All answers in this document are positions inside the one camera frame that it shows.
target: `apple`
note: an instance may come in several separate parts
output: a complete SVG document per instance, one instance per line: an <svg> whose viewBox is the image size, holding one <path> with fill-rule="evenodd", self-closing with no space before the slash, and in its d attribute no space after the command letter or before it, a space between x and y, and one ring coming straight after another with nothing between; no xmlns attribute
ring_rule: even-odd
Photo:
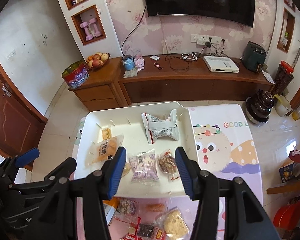
<svg viewBox="0 0 300 240"><path fill-rule="evenodd" d="M94 59L93 62L92 62L93 67L97 67L100 64L101 64L101 60L99 60L99 59Z"/></svg>
<svg viewBox="0 0 300 240"><path fill-rule="evenodd" d="M93 59L100 59L100 58L101 58L101 56L99 54L94 54L93 55Z"/></svg>
<svg viewBox="0 0 300 240"><path fill-rule="evenodd" d="M102 61L106 61L108 58L109 58L109 54L107 54L107 53L103 53L101 56Z"/></svg>
<svg viewBox="0 0 300 240"><path fill-rule="evenodd" d="M89 63L88 63L89 68L93 67L92 63L93 63L93 60L90 60Z"/></svg>

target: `cartoon mouth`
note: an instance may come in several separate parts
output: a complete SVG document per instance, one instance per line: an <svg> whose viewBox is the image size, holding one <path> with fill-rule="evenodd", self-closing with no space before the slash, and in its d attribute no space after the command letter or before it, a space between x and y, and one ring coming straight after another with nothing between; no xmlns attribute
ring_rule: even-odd
<svg viewBox="0 0 300 240"><path fill-rule="evenodd" d="M203 161L204 161L205 164L208 163L208 156L207 156L207 155L205 155L205 156L203 157Z"/></svg>

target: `floral wallpaper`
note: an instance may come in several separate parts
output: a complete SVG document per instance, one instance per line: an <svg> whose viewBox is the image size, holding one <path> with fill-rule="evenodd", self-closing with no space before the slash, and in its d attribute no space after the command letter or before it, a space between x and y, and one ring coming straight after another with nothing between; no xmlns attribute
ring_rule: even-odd
<svg viewBox="0 0 300 240"><path fill-rule="evenodd" d="M120 45L139 23L145 0L106 0ZM145 11L141 24L123 46L124 53L141 49L143 55L201 51L191 43L191 34L219 36L225 39L224 53L241 57L248 41L268 50L276 18L276 0L256 0L253 28L228 20L200 16L148 17Z"/></svg>

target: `white router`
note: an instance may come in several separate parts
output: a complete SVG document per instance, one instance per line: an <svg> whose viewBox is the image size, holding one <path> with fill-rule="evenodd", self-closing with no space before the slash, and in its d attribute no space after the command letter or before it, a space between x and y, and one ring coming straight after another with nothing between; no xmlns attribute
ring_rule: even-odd
<svg viewBox="0 0 300 240"><path fill-rule="evenodd" d="M237 65L228 57L205 56L203 60L207 64L208 69L212 72L239 72Z"/></svg>

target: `blue snow globe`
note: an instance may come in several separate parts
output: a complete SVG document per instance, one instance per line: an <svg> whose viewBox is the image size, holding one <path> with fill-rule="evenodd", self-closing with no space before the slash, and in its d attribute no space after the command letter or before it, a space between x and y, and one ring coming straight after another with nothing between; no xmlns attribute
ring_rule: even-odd
<svg viewBox="0 0 300 240"><path fill-rule="evenodd" d="M133 57L131 55L125 55L122 62L126 70L132 70L135 67Z"/></svg>

